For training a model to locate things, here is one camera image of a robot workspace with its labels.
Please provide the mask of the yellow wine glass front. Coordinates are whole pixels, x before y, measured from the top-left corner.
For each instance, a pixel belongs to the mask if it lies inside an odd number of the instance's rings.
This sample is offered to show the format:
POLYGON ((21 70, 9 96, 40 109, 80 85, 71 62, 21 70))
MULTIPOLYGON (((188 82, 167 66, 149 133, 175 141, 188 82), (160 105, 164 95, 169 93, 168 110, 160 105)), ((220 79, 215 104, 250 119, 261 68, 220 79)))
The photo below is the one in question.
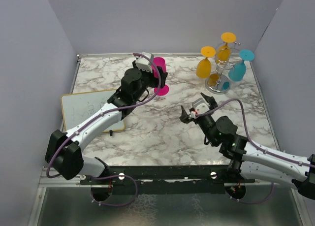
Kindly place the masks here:
POLYGON ((207 78, 210 76, 212 65, 209 58, 216 54, 216 50, 212 46, 204 46, 200 50, 201 55, 204 57, 196 68, 196 76, 199 78, 207 78))

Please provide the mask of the blue wine glass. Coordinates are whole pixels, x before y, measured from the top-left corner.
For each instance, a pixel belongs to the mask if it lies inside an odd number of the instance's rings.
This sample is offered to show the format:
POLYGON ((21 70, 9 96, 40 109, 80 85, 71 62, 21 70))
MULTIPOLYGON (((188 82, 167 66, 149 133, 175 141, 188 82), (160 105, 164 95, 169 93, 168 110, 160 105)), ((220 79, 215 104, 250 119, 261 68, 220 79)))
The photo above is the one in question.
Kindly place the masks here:
POLYGON ((241 58, 241 61, 238 64, 235 64, 228 73, 229 79, 234 82, 239 82, 244 78, 247 70, 245 61, 252 61, 255 58, 255 55, 251 50, 243 49, 239 52, 239 57, 241 58))

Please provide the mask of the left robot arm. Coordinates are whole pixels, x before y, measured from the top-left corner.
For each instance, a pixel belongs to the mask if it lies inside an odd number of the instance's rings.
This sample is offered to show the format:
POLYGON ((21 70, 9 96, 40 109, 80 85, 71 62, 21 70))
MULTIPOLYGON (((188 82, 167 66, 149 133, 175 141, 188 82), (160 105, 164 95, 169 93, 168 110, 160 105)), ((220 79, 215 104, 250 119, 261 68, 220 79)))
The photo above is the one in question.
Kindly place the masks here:
POLYGON ((164 87, 168 76, 160 66, 152 68, 148 64, 146 70, 142 70, 137 61, 133 61, 132 65, 121 79, 120 87, 99 111, 66 132, 56 130, 51 134, 45 155, 47 177, 53 177, 49 172, 54 168, 57 176, 67 180, 79 174, 91 176, 98 184, 108 180, 108 166, 98 158, 83 157, 83 150, 108 127, 123 120, 136 107, 149 102, 147 97, 141 96, 148 88, 164 87))

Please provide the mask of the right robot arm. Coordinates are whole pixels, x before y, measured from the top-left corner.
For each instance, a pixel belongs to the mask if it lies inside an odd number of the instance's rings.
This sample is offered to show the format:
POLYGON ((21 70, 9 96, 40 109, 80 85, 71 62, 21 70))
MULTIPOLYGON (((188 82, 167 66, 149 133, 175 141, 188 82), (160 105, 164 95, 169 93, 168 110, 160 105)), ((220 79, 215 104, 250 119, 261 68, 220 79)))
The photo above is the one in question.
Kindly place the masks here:
POLYGON ((212 114, 225 106, 225 101, 217 105, 214 97, 202 94, 186 112, 181 109, 180 120, 199 125, 205 136, 206 145, 219 147, 219 152, 230 159, 226 170, 227 179, 259 179, 283 184, 296 189, 308 199, 315 198, 315 157, 302 157, 268 148, 253 141, 249 134, 237 134, 238 127, 227 116, 217 120, 212 114))

